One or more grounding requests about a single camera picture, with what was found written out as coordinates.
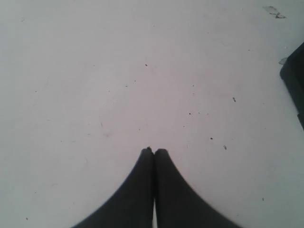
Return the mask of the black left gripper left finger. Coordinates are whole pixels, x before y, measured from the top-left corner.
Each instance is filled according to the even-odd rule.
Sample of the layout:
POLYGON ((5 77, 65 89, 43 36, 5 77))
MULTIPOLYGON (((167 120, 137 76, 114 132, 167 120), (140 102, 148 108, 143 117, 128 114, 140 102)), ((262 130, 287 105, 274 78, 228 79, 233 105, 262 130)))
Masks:
POLYGON ((144 148, 118 190, 75 228, 151 228, 154 206, 154 154, 144 148))

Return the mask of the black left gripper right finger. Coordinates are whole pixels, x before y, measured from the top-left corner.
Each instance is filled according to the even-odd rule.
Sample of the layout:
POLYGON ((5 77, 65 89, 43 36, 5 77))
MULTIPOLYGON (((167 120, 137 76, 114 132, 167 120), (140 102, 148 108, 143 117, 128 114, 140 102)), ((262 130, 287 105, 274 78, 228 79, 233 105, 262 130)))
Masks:
POLYGON ((159 228, 233 228, 234 222, 207 204, 184 180, 166 149, 154 154, 159 228))

